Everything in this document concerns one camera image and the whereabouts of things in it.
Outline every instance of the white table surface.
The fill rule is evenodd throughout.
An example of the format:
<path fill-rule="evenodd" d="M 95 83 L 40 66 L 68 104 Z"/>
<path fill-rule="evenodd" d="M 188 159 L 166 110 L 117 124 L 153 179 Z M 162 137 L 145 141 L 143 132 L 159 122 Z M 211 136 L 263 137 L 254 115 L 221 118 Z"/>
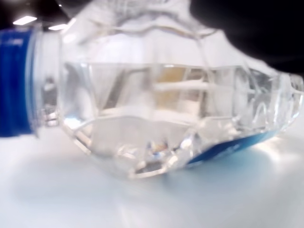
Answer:
<path fill-rule="evenodd" d="M 193 169 L 118 180 L 59 129 L 0 140 L 0 228 L 303 228 L 304 113 Z"/>

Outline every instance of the bottle neck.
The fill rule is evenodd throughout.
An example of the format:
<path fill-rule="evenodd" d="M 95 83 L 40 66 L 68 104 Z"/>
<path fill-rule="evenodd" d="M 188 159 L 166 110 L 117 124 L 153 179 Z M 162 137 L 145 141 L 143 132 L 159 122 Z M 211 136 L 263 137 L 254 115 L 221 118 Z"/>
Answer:
<path fill-rule="evenodd" d="M 58 121 L 58 79 L 60 72 L 60 34 L 40 32 L 34 54 L 35 114 L 33 126 L 57 126 Z"/>

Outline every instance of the transparent plastic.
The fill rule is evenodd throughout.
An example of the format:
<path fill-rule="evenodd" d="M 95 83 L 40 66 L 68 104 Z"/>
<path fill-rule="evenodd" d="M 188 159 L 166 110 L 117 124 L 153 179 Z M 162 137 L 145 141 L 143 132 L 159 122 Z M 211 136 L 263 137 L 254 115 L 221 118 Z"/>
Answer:
<path fill-rule="evenodd" d="M 95 0 L 61 37 L 58 112 L 100 166 L 130 178 L 287 127 L 303 80 L 243 56 L 188 0 Z"/>

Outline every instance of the dark background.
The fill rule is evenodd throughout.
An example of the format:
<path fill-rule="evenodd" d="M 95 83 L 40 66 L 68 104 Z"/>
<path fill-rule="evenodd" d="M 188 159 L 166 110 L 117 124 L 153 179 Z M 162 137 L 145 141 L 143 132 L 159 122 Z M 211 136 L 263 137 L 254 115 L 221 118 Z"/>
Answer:
<path fill-rule="evenodd" d="M 55 0 L 0 0 L 0 29 L 12 28 L 13 22 L 24 17 L 38 18 L 45 29 L 50 26 L 65 24 L 69 21 Z"/>

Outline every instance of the ceiling light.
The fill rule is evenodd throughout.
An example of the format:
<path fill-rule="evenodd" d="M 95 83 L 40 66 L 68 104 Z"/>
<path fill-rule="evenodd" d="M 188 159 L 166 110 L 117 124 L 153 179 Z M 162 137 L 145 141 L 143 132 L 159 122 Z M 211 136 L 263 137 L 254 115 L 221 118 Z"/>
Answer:
<path fill-rule="evenodd" d="M 20 19 L 14 21 L 13 24 L 14 25 L 25 25 L 25 24 L 30 23 L 35 20 L 37 20 L 37 18 L 31 17 L 31 16 L 25 16 L 23 18 L 20 18 Z"/>
<path fill-rule="evenodd" d="M 55 25 L 55 26 L 49 27 L 48 29 L 57 31 L 57 30 L 65 29 L 66 27 L 67 27 L 66 24 L 62 24 L 62 25 Z"/>

